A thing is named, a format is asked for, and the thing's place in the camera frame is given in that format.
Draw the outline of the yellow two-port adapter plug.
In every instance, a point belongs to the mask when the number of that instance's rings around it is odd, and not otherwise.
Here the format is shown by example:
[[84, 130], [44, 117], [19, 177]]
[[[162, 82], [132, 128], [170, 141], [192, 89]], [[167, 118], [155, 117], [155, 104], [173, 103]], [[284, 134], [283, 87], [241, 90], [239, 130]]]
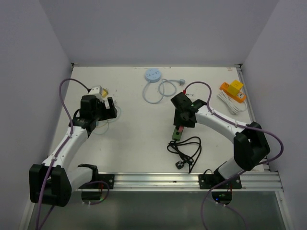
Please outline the yellow two-port adapter plug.
[[108, 90], [103, 88], [101, 95], [102, 95], [103, 98], [106, 98], [108, 96]]

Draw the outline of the pink plug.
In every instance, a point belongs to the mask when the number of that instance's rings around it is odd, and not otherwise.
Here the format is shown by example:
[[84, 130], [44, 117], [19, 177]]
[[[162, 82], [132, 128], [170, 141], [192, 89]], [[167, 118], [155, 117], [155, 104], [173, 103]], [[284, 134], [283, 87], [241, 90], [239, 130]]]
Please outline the pink plug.
[[176, 130], [178, 133], [182, 133], [183, 132], [184, 127], [183, 126], [177, 126]]

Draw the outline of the round light blue socket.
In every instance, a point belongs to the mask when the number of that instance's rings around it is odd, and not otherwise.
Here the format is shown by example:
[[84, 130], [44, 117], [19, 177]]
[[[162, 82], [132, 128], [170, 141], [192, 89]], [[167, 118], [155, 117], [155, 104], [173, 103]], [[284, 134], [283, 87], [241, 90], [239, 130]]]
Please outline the round light blue socket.
[[159, 69], [157, 68], [150, 68], [147, 69], [144, 78], [149, 82], [149, 83], [156, 83], [161, 79], [162, 73]]

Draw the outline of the yellow cube adapter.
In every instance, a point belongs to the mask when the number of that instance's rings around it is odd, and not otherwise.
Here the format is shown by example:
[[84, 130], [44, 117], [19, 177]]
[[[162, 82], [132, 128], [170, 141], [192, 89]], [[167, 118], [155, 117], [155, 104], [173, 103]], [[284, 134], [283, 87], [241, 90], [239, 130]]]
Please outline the yellow cube adapter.
[[227, 92], [232, 96], [237, 96], [240, 93], [240, 90], [243, 88], [244, 84], [234, 80], [229, 84]]

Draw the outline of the orange power strip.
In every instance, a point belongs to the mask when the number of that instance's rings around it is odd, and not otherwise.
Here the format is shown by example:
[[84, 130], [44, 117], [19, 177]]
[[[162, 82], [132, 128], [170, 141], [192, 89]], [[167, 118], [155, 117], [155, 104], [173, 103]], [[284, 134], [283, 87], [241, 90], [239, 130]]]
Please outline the orange power strip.
[[227, 83], [224, 82], [221, 86], [220, 86], [220, 90], [225, 92], [227, 96], [231, 97], [232, 99], [234, 99], [235, 101], [237, 101], [238, 103], [243, 103], [246, 99], [246, 95], [241, 91], [241, 89], [243, 88], [244, 84], [242, 84], [241, 82], [234, 80], [232, 83]]

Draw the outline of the green power strip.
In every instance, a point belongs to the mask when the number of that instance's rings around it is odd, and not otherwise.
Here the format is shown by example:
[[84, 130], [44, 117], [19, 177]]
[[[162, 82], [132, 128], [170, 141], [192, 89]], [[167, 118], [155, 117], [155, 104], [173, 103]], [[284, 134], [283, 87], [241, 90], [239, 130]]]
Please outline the green power strip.
[[172, 135], [172, 140], [173, 141], [180, 141], [181, 137], [182, 137], [182, 133], [178, 133], [177, 130], [176, 130], [176, 127], [174, 128], [174, 132], [173, 132], [173, 135]]

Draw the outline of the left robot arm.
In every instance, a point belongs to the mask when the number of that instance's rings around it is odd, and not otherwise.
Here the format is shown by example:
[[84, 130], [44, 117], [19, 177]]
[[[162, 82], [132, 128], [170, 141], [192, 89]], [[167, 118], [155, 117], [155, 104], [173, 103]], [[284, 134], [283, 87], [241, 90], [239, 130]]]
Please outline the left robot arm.
[[79, 148], [96, 129], [97, 122], [115, 119], [117, 113], [112, 97], [99, 99], [88, 94], [81, 98], [80, 108], [75, 111], [57, 148], [41, 164], [33, 164], [29, 170], [31, 202], [64, 207], [75, 190], [84, 185], [89, 188], [98, 186], [97, 166], [80, 164], [72, 172], [67, 169]]

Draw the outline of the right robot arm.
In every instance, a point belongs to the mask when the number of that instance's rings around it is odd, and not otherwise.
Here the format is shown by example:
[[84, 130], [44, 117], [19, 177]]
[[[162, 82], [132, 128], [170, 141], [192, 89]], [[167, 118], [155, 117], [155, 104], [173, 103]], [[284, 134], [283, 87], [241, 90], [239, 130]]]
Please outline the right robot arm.
[[214, 184], [225, 188], [231, 177], [242, 171], [251, 171], [270, 153], [270, 147], [261, 126], [252, 122], [242, 123], [229, 117], [219, 118], [218, 112], [208, 108], [205, 101], [192, 101], [183, 92], [171, 99], [175, 107], [174, 125], [194, 128], [195, 124], [205, 125], [226, 137], [233, 144], [233, 157], [220, 165], [213, 173]]

